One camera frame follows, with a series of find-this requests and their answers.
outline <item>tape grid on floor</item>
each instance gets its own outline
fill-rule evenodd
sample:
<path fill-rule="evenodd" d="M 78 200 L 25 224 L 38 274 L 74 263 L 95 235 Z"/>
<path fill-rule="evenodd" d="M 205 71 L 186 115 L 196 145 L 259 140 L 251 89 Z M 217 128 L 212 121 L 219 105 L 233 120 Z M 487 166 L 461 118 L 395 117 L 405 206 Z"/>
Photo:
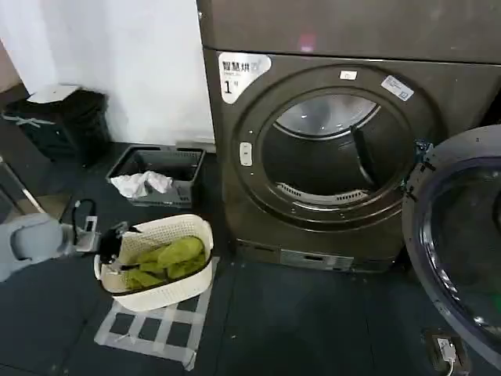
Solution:
<path fill-rule="evenodd" d="M 218 261 L 219 257 L 212 258 L 213 276 Z M 115 349 L 182 362 L 184 368 L 191 371 L 195 367 L 211 292 L 212 284 L 199 296 L 146 312 L 133 312 L 115 301 L 94 341 Z"/>

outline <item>dark plastic crate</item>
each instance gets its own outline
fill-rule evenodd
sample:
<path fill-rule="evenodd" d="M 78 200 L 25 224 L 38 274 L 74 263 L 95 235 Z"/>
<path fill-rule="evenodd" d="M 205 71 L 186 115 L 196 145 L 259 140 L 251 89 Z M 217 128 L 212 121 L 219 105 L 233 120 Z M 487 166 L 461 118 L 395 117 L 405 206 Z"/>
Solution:
<path fill-rule="evenodd" d="M 148 195 L 128 200 L 138 206 L 191 208 L 200 196 L 200 168 L 205 151 L 174 146 L 130 146 L 111 168 L 106 179 L 154 171 L 172 178 L 172 187 L 160 193 L 150 187 Z"/>

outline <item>white wall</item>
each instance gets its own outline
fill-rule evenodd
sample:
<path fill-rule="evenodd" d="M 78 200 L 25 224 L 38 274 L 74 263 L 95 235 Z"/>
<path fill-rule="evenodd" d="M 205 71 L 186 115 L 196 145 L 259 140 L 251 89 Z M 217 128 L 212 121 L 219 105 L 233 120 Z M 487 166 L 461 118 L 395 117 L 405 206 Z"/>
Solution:
<path fill-rule="evenodd" d="M 29 92 L 107 93 L 117 141 L 213 138 L 195 0 L 0 0 L 0 37 Z"/>

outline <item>black trash bin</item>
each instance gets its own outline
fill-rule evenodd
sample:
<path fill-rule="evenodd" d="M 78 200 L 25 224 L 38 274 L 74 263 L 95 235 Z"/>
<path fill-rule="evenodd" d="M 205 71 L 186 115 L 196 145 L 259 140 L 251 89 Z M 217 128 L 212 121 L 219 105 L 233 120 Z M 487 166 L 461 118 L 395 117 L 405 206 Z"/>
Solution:
<path fill-rule="evenodd" d="M 18 100 L 8 104 L 2 116 L 19 126 L 51 161 L 76 161 L 86 167 L 107 151 L 110 136 L 105 110 L 103 94 L 78 89 L 51 103 Z"/>

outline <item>dryer door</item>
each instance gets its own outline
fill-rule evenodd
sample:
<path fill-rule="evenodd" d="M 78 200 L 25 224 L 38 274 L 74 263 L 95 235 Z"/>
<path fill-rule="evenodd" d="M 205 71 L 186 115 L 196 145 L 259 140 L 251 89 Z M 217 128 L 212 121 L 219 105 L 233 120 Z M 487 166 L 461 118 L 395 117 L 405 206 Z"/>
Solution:
<path fill-rule="evenodd" d="M 501 369 L 501 125 L 429 151 L 405 190 L 402 227 L 421 284 L 457 333 Z"/>

